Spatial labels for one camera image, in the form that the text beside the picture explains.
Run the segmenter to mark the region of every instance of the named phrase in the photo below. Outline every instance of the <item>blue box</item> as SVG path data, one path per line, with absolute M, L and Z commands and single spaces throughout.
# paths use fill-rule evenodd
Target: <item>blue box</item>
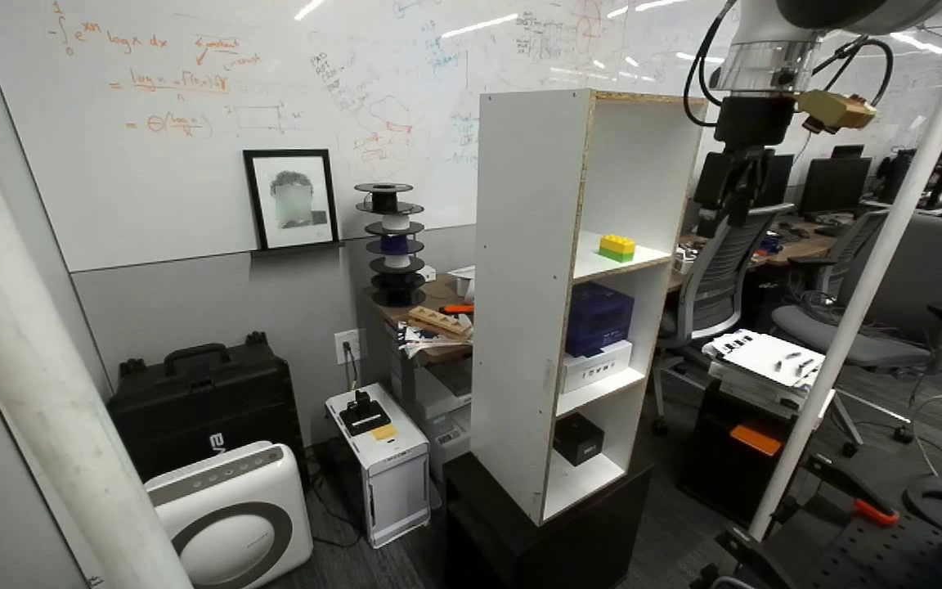
M 566 353 L 591 358 L 601 347 L 629 339 L 636 298 L 605 285 L 576 285 L 569 302 Z

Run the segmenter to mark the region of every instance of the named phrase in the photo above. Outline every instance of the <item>white air purifier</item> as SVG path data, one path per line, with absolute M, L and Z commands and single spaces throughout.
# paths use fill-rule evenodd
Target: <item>white air purifier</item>
M 311 556 L 311 525 L 289 446 L 252 442 L 145 485 L 195 589 L 250 589 Z

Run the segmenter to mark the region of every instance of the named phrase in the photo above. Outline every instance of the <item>gray floor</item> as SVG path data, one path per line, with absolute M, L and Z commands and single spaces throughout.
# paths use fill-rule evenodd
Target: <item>gray floor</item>
M 888 407 L 902 408 L 910 378 L 889 373 L 844 371 L 841 389 L 863 393 Z M 694 432 L 694 398 L 671 404 L 671 432 L 652 437 L 655 480 L 649 491 L 636 563 L 621 589 L 679 589 L 698 578 L 711 563 L 731 567 L 731 556 L 713 543 L 719 529 L 731 528 L 727 517 L 705 508 L 678 489 L 678 474 L 688 462 L 688 437 Z M 867 434 L 867 446 L 851 465 L 882 489 L 889 498 L 899 498 L 902 485 L 924 474 L 917 447 L 889 442 L 894 421 L 851 407 L 858 426 Z M 838 421 L 818 432 L 816 446 L 838 453 L 844 432 Z M 446 517 L 434 515 L 428 529 L 416 529 L 406 539 L 371 549 L 360 529 L 351 525 L 337 491 L 329 485 L 313 485 L 311 491 L 311 528 L 319 537 L 311 563 L 280 577 L 268 589 L 434 589 L 442 584 L 442 549 L 446 549 Z

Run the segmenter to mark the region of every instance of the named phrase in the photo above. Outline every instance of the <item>shelf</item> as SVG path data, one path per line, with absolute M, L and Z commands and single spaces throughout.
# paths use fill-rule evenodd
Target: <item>shelf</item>
M 621 474 L 625 467 L 617 467 L 609 455 L 597 455 L 582 465 L 569 465 L 561 453 L 550 453 L 544 521 L 585 501 L 590 495 L 617 480 Z
M 590 407 L 590 404 L 597 404 L 597 398 L 625 393 L 625 389 L 633 389 L 633 386 L 638 386 L 638 382 L 643 382 L 643 373 L 625 368 L 625 371 L 617 371 L 617 373 L 613 373 L 613 377 L 605 377 L 605 378 L 597 378 L 597 382 L 590 382 L 590 386 L 566 389 L 566 393 L 561 393 L 557 414 L 576 412 L 576 408 L 582 408 L 582 407 Z
M 625 275 L 625 270 L 642 270 L 671 263 L 671 251 L 665 249 L 649 249 L 636 246 L 636 257 L 629 263 L 613 263 L 600 256 L 601 233 L 579 233 L 576 238 L 576 264 L 574 264 L 574 280 L 590 280 L 601 275 Z

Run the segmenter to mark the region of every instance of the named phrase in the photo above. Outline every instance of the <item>whiteboard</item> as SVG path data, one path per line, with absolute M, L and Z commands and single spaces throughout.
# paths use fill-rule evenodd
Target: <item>whiteboard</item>
M 427 226 L 473 221 L 480 93 L 678 94 L 679 51 L 719 7 L 0 0 L 0 86 L 66 264 L 86 270 L 252 251 L 241 149 L 262 146 L 329 149 L 339 237 L 367 226 L 357 184 L 413 184 Z

